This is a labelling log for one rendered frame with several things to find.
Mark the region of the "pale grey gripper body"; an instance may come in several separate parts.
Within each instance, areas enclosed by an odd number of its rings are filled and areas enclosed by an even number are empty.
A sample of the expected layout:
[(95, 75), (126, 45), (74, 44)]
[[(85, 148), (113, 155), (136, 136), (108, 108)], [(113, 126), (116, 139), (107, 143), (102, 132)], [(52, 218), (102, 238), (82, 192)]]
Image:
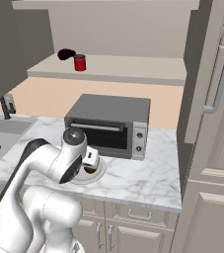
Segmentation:
[(97, 168), (93, 168), (91, 166), (87, 166), (86, 164), (84, 165), (84, 170), (88, 173), (88, 174), (93, 174), (97, 171)]

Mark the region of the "white round plate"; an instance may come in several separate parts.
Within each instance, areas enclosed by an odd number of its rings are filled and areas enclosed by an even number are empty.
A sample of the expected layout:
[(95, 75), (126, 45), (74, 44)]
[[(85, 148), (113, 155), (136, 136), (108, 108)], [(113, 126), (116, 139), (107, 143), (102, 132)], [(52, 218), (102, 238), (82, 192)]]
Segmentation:
[(100, 157), (99, 166), (95, 173), (88, 174), (84, 170), (84, 165), (82, 165), (79, 173), (74, 177), (73, 180), (71, 180), (71, 183), (75, 185), (87, 185), (87, 184), (95, 183), (105, 175), (106, 171), (107, 171), (106, 163), (104, 159)]

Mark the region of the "dark glass toaster oven door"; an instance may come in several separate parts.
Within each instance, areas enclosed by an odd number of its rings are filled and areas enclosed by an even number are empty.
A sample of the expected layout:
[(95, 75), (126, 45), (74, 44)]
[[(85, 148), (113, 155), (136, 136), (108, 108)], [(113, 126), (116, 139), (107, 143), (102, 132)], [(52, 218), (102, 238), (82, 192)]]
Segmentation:
[(99, 150), (103, 156), (130, 159), (132, 157), (132, 123), (108, 120), (91, 120), (70, 117), (64, 119), (65, 126), (71, 124), (119, 127), (120, 131), (89, 129), (79, 127), (86, 135), (88, 145)]

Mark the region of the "beige base cupboard door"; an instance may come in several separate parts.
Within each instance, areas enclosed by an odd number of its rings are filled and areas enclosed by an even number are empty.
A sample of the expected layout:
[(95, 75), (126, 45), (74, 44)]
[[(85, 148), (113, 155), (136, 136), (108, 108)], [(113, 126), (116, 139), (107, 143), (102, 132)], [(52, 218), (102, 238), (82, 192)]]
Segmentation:
[[(97, 222), (102, 224), (101, 240), (104, 243), (101, 249), (98, 249), (97, 242)], [(80, 221), (73, 226), (73, 233), (76, 239), (82, 244), (85, 253), (107, 253), (106, 249), (106, 227), (105, 220), (95, 216), (83, 215)]]
[[(109, 252), (108, 228), (113, 225), (112, 243)], [(169, 253), (173, 232), (160, 228), (147, 228), (141, 225), (107, 220), (108, 253)]]

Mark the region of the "beige low cupboard door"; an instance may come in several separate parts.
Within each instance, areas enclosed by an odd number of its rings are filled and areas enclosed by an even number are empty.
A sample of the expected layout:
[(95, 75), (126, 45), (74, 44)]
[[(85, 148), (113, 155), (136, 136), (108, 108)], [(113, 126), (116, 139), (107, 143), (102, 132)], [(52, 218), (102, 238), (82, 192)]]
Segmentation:
[(224, 253), (224, 185), (187, 181), (170, 253)]

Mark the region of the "grey open cabinet door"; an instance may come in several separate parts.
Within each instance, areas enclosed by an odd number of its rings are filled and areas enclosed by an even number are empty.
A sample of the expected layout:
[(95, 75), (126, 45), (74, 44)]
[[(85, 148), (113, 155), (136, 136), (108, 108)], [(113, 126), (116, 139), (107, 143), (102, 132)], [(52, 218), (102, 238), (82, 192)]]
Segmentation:
[(11, 0), (0, 0), (0, 98), (53, 53), (48, 11), (15, 10)]

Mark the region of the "beige open cabinet door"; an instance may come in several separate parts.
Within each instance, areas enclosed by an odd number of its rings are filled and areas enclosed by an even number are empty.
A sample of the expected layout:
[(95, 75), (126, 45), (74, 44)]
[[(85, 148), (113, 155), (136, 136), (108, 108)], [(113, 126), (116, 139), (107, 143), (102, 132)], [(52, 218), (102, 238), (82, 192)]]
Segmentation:
[(198, 9), (190, 12), (184, 62), (186, 84), (178, 123), (178, 140), (195, 144), (212, 82), (213, 71), (224, 39), (224, 0), (199, 0)]

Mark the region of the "beige narrow drawer front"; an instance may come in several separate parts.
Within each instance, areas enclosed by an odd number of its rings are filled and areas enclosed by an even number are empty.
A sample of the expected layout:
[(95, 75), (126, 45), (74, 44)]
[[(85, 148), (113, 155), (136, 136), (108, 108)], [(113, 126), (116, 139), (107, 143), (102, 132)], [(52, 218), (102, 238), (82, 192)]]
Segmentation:
[(105, 217), (105, 202), (92, 199), (82, 200), (84, 213), (89, 215)]

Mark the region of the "grey toaster oven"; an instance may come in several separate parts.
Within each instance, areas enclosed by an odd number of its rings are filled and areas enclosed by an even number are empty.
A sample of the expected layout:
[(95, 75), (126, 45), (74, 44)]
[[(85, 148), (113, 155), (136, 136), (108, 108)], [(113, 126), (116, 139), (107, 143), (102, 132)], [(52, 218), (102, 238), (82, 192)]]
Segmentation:
[[(130, 159), (143, 160), (147, 146), (150, 104), (151, 100), (148, 98), (82, 94), (64, 119), (73, 117), (132, 123)], [(142, 138), (137, 137), (138, 132), (143, 133)], [(141, 146), (142, 151), (138, 152), (136, 146)]]

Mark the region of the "beige wide drawer front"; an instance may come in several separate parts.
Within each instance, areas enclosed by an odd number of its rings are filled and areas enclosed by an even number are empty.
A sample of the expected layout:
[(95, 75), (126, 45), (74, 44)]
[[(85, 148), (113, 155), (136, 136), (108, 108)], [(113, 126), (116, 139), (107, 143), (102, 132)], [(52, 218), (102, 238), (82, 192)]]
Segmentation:
[[(151, 220), (140, 220), (128, 217), (128, 210), (132, 209), (133, 214), (146, 216), (149, 211), (152, 212)], [(150, 208), (136, 207), (125, 204), (111, 204), (107, 208), (107, 216), (110, 218), (122, 219), (136, 223), (148, 224), (151, 226), (159, 226), (167, 229), (175, 229), (178, 215), (170, 211), (162, 211)]]

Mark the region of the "grey sink basin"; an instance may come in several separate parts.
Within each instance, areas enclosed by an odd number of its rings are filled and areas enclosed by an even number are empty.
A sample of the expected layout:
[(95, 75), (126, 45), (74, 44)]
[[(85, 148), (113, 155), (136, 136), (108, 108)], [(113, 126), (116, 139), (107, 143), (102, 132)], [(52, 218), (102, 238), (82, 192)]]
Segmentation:
[(37, 118), (13, 117), (5, 120), (0, 115), (0, 164), (16, 164), (29, 141), (27, 134), (37, 122)]

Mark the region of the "black sink tap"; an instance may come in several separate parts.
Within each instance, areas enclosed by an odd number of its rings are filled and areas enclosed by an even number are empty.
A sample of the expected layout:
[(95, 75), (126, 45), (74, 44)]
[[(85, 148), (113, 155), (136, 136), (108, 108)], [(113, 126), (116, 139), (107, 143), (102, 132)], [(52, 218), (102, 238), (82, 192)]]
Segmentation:
[(4, 119), (10, 120), (11, 114), (16, 113), (16, 106), (14, 103), (13, 95), (6, 94), (0, 98), (1, 108), (3, 110)]

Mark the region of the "dark purple rounded object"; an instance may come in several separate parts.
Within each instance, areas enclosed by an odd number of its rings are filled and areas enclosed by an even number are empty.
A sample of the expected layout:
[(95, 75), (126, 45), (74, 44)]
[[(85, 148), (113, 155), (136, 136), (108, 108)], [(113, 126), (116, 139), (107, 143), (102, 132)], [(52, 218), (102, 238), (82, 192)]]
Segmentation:
[(66, 60), (70, 57), (73, 57), (75, 54), (76, 54), (75, 50), (64, 48), (57, 53), (57, 56), (60, 60)]

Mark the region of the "beige wall cabinet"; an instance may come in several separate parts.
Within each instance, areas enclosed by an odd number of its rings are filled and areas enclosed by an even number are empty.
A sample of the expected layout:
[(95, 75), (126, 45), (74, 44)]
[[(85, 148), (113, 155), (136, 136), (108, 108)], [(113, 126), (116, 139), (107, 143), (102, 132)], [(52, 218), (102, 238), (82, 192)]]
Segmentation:
[(182, 86), (190, 12), (199, 0), (16, 0), (16, 10), (48, 12), (53, 47), (86, 55), (87, 69), (52, 54), (32, 77)]

